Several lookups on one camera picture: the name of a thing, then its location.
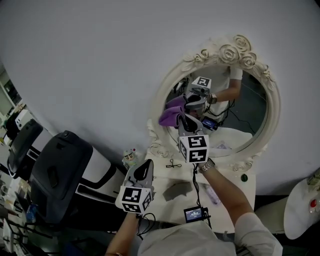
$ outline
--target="small screen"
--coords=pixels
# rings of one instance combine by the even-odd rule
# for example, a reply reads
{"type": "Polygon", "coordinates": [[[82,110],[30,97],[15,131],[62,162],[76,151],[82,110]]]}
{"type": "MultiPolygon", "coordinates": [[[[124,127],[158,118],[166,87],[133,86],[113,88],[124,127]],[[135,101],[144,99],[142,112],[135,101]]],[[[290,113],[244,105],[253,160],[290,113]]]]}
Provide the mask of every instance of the small screen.
{"type": "Polygon", "coordinates": [[[209,126],[209,127],[211,127],[213,129],[217,122],[211,121],[211,120],[205,118],[205,119],[203,119],[202,123],[204,125],[207,125],[207,126],[209,126]]]}
{"type": "Polygon", "coordinates": [[[201,208],[185,212],[186,220],[192,221],[202,217],[201,208]]]}

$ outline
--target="purple cloth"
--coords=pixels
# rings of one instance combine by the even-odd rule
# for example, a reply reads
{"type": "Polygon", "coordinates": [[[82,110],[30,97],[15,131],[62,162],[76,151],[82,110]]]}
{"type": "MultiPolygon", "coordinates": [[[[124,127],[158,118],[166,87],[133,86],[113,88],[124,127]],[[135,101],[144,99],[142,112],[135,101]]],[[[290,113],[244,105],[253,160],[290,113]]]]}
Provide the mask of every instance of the purple cloth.
{"type": "Polygon", "coordinates": [[[179,118],[185,118],[184,109],[181,106],[173,106],[166,109],[159,118],[159,125],[177,127],[179,118]]]}
{"type": "Polygon", "coordinates": [[[186,95],[182,94],[172,100],[170,100],[167,104],[165,104],[165,109],[170,109],[172,107],[182,107],[185,108],[185,104],[187,103],[186,95]]]}

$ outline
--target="toy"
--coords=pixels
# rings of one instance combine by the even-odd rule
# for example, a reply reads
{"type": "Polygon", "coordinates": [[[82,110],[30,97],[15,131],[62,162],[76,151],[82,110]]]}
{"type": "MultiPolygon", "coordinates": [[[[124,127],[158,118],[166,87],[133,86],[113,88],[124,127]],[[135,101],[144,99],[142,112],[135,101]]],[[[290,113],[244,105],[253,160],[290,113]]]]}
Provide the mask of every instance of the toy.
{"type": "Polygon", "coordinates": [[[138,163],[138,157],[136,155],[136,149],[130,149],[123,152],[123,165],[127,170],[135,166],[138,163]]]}

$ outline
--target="person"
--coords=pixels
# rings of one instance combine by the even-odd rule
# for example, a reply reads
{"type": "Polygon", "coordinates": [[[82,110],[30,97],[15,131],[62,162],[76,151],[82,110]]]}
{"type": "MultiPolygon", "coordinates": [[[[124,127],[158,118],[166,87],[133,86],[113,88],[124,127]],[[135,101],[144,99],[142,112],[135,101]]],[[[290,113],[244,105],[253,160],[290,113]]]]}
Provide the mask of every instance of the person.
{"type": "Polygon", "coordinates": [[[224,116],[222,112],[228,107],[228,101],[236,100],[240,95],[242,76],[243,71],[233,66],[208,66],[191,74],[191,81],[197,77],[212,80],[210,88],[212,97],[208,101],[211,103],[209,110],[214,115],[205,113],[205,116],[217,121],[222,120],[224,116]]]}
{"type": "MultiPolygon", "coordinates": [[[[254,214],[245,194],[215,168],[211,159],[198,167],[229,213],[234,225],[234,242],[218,240],[207,223],[199,220],[149,232],[139,247],[138,255],[235,256],[237,248],[241,248],[242,253],[248,250],[254,256],[282,255],[282,246],[254,214]]],[[[136,215],[128,213],[109,244],[106,256],[127,256],[137,234],[137,226],[136,215]]]]}

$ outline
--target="table surface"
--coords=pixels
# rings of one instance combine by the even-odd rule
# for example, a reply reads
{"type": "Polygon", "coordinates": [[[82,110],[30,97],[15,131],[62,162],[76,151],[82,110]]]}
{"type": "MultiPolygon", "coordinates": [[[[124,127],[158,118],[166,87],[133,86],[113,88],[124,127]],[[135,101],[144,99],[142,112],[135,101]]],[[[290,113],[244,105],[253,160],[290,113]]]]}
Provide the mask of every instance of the table surface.
{"type": "MultiPolygon", "coordinates": [[[[153,187],[155,196],[146,210],[146,213],[153,213],[157,221],[169,222],[174,224],[184,224],[185,215],[184,209],[196,207],[197,193],[192,183],[193,178],[193,165],[185,163],[184,161],[174,160],[174,165],[181,164],[181,167],[166,168],[170,165],[169,158],[159,158],[152,154],[147,154],[145,159],[152,159],[154,164],[153,170],[153,187]],[[181,182],[191,182],[192,191],[188,192],[186,196],[179,195],[176,198],[166,201],[163,193],[172,185],[181,182]]],[[[248,181],[241,181],[243,172],[235,172],[231,170],[219,170],[228,180],[239,187],[247,197],[252,208],[255,206],[256,197],[256,175],[250,169],[245,174],[248,176],[248,181]]],[[[209,215],[211,215],[210,222],[212,230],[216,233],[234,233],[234,225],[229,217],[227,209],[222,203],[214,205],[207,193],[205,192],[202,184],[209,184],[202,174],[196,175],[196,181],[199,184],[199,198],[201,206],[207,207],[209,215]]]]}
{"type": "Polygon", "coordinates": [[[285,235],[289,239],[297,239],[320,220],[320,211],[313,213],[309,211],[310,201],[319,192],[309,192],[307,180],[306,178],[295,185],[286,201],[283,226],[285,235]]]}

